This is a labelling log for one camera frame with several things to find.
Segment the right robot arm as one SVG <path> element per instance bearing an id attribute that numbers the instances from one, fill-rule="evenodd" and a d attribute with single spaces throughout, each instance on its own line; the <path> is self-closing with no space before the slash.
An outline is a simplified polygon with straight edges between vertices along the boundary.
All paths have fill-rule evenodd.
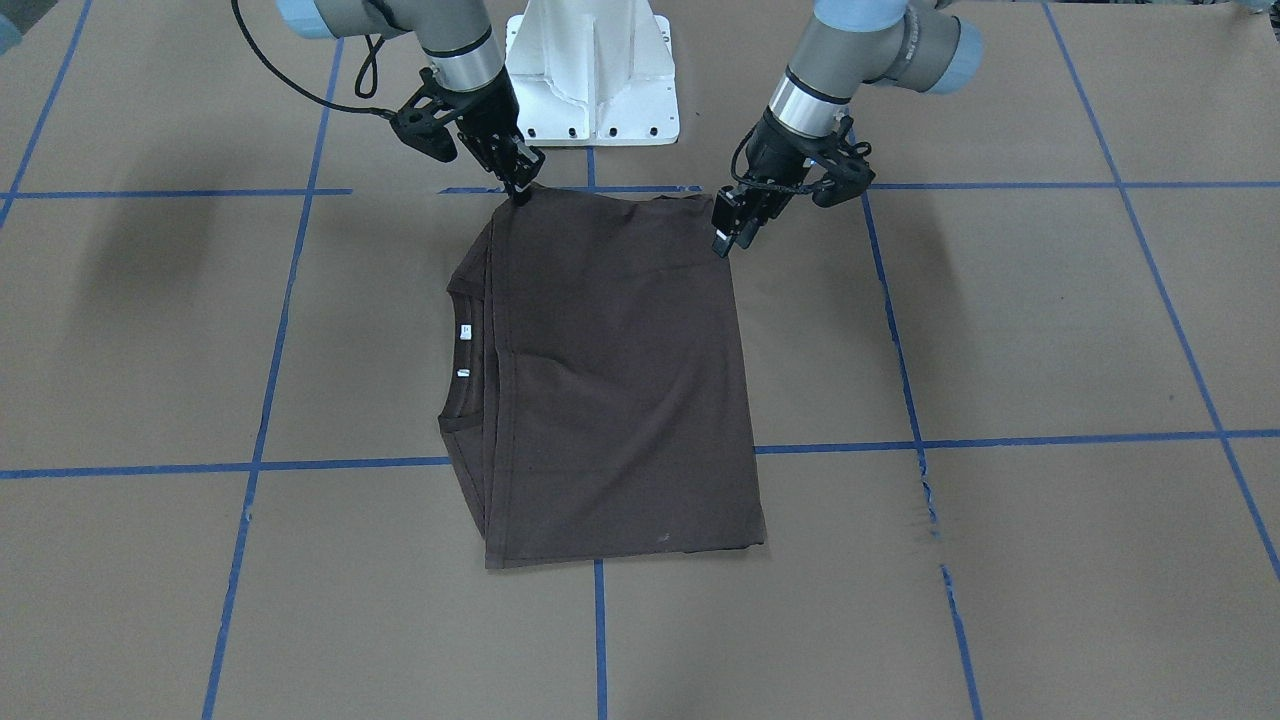
<path id="1" fill-rule="evenodd" d="M 303 38 L 413 36 L 428 59 L 415 95 L 394 111 L 346 111 L 380 117 L 403 145 L 442 163 L 463 145 L 516 206 L 530 200 L 545 155 L 518 127 L 518 100 L 484 3 L 279 1 L 276 9 Z"/>

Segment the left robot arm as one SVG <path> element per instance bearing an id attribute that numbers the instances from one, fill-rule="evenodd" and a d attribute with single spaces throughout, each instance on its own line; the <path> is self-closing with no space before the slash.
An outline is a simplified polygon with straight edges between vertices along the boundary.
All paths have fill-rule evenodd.
<path id="1" fill-rule="evenodd" d="M 870 187 L 870 145 L 850 137 L 861 86 L 954 94 L 983 54 L 980 31 L 942 1 L 815 3 L 762 118 L 733 151 L 732 181 L 712 213 L 714 252 L 749 247 L 795 197 L 832 208 Z"/>

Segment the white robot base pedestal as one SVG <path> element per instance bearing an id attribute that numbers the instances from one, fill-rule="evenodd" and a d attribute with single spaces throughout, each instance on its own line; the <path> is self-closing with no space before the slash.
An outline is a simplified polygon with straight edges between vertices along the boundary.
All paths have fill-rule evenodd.
<path id="1" fill-rule="evenodd" d="M 506 22 L 504 40 L 530 145 L 678 141 L 671 23 L 649 1 L 530 1 Z"/>

